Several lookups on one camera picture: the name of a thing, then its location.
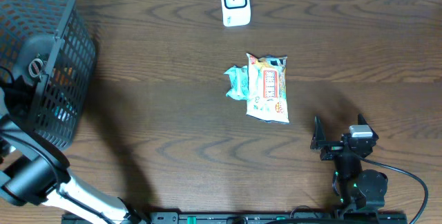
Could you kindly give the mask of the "grey plastic mesh basket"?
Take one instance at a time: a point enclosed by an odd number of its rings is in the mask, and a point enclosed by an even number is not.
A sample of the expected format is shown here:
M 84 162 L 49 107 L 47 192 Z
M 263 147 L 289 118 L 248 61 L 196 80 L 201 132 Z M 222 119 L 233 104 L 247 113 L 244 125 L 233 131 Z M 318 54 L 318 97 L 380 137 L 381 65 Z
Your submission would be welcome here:
M 77 0 L 1 0 L 1 79 L 23 82 L 30 103 L 22 121 L 60 150 L 73 143 L 97 63 Z M 33 80 L 28 65 L 48 54 Z

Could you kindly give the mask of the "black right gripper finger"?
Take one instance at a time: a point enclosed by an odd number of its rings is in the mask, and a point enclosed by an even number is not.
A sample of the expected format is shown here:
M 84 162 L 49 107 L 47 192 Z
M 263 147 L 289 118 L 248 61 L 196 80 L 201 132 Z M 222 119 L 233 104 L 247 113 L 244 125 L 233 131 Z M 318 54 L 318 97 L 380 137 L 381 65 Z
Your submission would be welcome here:
M 367 125 L 367 121 L 365 120 L 365 118 L 363 117 L 363 115 L 361 113 L 358 114 L 357 121 L 358 121 L 358 125 Z
M 310 149 L 322 149 L 326 145 L 325 132 L 319 117 L 314 118 L 314 133 L 311 139 Z

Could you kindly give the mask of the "green Zam-Buk box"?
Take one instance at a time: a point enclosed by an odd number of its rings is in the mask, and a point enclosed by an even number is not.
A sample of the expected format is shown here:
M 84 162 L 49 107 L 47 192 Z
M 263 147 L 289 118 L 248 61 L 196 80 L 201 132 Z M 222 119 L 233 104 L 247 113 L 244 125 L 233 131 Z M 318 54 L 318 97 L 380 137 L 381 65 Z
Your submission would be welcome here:
M 37 53 L 33 60 L 28 65 L 28 73 L 33 80 L 39 79 L 46 69 L 48 61 L 48 54 Z

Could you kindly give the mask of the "yellow wet wipes pack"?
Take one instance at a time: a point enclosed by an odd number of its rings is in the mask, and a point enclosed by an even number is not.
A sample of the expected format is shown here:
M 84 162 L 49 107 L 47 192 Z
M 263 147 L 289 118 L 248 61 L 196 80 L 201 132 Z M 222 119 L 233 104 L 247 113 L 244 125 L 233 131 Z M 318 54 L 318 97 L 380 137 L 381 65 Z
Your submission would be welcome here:
M 287 56 L 258 58 L 247 53 L 247 115 L 265 122 L 289 124 L 286 87 Z

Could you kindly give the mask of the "white barcode scanner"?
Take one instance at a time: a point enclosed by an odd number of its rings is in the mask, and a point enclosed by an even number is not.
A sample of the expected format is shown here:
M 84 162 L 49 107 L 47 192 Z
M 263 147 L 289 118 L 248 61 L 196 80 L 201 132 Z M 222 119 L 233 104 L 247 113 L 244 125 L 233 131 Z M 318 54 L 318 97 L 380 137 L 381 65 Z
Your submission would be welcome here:
M 221 0 L 225 27 L 246 26 L 251 21 L 250 0 Z

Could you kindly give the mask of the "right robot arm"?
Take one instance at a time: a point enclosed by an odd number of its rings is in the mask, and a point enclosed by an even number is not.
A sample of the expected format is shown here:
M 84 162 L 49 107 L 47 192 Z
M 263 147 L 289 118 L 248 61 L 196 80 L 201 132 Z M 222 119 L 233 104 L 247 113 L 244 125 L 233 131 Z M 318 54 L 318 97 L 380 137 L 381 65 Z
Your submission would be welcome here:
M 349 127 L 339 141 L 327 141 L 320 118 L 314 119 L 315 128 L 310 149 L 320 151 L 321 160 L 334 162 L 332 187 L 341 199 L 337 215 L 357 212 L 375 212 L 385 205 L 388 178 L 385 174 L 362 168 L 361 162 L 373 152 L 378 135 L 359 114 L 358 123 Z

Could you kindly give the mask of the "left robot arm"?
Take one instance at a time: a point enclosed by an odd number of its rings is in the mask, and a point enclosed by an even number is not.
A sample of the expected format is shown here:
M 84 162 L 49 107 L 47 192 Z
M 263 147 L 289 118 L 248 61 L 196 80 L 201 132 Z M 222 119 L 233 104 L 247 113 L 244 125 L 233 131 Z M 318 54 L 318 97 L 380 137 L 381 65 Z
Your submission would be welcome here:
M 13 86 L 1 83 L 1 158 L 13 151 L 21 157 L 1 171 L 1 198 L 16 206 L 57 207 L 90 223 L 149 223 L 122 199 L 77 177 L 58 148 L 10 115 L 6 100 L 20 94 Z

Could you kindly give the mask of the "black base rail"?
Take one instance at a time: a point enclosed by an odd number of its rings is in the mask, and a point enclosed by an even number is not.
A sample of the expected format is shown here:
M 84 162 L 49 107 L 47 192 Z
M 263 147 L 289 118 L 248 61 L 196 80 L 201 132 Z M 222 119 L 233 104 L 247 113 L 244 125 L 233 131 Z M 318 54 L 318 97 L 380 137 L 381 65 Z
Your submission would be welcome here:
M 179 214 L 177 212 L 152 212 L 149 214 L 149 221 L 153 224 L 227 224 L 227 223 L 269 223 L 272 221 L 294 219 L 331 219 L 335 221 L 330 214 L 319 213 L 315 214 L 302 210 L 301 212 L 289 213 L 277 213 L 277 214 L 214 214 L 214 213 L 184 213 Z M 406 224 L 407 219 L 404 214 L 346 214 L 346 221 L 360 221 L 364 223 L 393 223 L 393 224 Z

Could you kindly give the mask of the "light green tissue pack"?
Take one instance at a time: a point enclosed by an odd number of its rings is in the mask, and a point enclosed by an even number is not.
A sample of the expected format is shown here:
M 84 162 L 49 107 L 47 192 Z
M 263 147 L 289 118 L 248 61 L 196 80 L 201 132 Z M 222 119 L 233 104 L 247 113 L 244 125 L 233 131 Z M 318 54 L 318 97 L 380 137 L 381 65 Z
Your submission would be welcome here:
M 247 100 L 249 94 L 248 67 L 232 66 L 224 74 L 229 76 L 231 83 L 231 88 L 227 91 L 226 96 L 234 100 Z

